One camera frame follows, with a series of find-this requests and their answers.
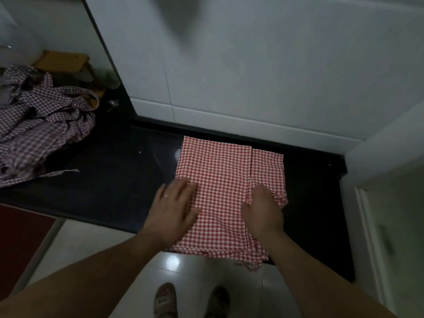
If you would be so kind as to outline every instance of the folded cloth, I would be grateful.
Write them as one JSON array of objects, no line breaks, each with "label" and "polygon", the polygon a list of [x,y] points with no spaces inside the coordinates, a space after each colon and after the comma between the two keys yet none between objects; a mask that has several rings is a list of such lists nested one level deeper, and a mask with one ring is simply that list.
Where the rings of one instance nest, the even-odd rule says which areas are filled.
[{"label": "folded cloth", "polygon": [[29,66],[5,70],[0,89],[0,187],[45,173],[44,161],[86,137],[95,124],[90,90],[54,87],[49,73]]},{"label": "folded cloth", "polygon": [[170,248],[185,254],[231,258],[258,265],[268,259],[241,217],[242,202],[250,202],[252,188],[264,184],[279,206],[287,203],[283,156],[250,146],[185,137],[176,177],[198,184],[189,203],[202,212],[193,228]]}]

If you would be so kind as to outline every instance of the floor tile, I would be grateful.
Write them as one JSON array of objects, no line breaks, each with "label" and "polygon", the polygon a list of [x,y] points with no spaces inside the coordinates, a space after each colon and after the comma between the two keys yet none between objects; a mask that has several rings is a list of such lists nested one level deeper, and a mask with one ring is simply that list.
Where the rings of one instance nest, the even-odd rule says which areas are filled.
[{"label": "floor tile", "polygon": [[203,278],[205,263],[204,256],[160,252],[146,266]]},{"label": "floor tile", "polygon": [[66,220],[57,233],[29,283],[71,263],[129,239],[133,234],[101,226]]},{"label": "floor tile", "polygon": [[206,259],[198,317],[203,317],[213,289],[221,285],[230,294],[229,318],[257,317],[262,284],[262,269],[249,272],[229,259]]},{"label": "floor tile", "polygon": [[274,265],[262,266],[262,290],[258,317],[302,317],[289,288]]},{"label": "floor tile", "polygon": [[178,316],[198,318],[202,282],[177,272],[145,267],[119,302],[110,318],[153,317],[153,299],[159,286],[174,284],[177,292]]}]

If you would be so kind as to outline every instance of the black countertop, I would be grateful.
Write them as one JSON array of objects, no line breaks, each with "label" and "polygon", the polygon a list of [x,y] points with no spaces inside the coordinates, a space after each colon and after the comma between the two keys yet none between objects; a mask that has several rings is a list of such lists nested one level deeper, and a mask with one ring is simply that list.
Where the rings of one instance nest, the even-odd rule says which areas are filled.
[{"label": "black countertop", "polygon": [[[109,99],[119,99],[121,105],[109,110]],[[122,87],[106,93],[96,127],[86,139],[47,159],[48,171],[79,172],[0,189],[0,203],[135,233],[157,188],[174,178],[184,135],[284,154],[289,200],[283,209],[285,231],[310,255],[354,281],[338,183],[346,173],[342,157],[138,118]]]}]

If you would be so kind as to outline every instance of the foot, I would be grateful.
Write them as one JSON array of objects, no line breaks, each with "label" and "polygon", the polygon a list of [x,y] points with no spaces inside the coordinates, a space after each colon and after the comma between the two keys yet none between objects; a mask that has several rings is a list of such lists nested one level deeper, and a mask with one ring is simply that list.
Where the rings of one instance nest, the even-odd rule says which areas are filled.
[{"label": "foot", "polygon": [[172,283],[167,282],[156,291],[153,314],[155,318],[178,318],[177,294]]},{"label": "foot", "polygon": [[230,309],[230,295],[224,287],[216,287],[209,298],[205,318],[226,318]]}]

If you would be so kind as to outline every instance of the left hand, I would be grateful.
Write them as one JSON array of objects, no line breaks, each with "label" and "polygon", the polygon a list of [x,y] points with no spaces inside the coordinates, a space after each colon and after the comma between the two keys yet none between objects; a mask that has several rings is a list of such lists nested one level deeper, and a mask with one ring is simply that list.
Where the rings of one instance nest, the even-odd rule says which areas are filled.
[{"label": "left hand", "polygon": [[196,183],[187,185],[188,182],[188,178],[176,178],[168,187],[163,184],[159,188],[140,232],[160,239],[163,249],[181,240],[200,213],[200,209],[194,208],[184,216],[187,203],[197,187]]}]

